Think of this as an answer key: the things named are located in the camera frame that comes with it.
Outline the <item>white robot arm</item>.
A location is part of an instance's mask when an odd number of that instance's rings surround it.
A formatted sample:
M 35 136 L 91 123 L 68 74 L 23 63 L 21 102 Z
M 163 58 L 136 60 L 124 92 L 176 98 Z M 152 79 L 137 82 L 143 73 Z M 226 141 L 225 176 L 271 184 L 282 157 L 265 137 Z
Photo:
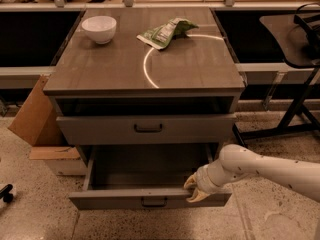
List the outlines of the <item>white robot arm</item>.
M 192 189 L 193 193 L 187 201 L 202 201 L 225 184 L 237 182 L 250 174 L 320 201 L 319 163 L 263 156 L 236 144 L 224 146 L 215 161 L 199 167 L 188 177 L 184 188 Z

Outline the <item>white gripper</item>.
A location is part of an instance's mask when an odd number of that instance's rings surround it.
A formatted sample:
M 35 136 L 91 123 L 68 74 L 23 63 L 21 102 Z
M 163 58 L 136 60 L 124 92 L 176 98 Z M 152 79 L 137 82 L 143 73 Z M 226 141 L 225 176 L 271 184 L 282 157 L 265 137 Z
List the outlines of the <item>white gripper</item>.
M 185 181 L 184 189 L 194 189 L 192 195 L 187 198 L 189 203 L 196 203 L 214 194 L 224 184 L 223 169 L 220 165 L 205 165 L 200 167 Z

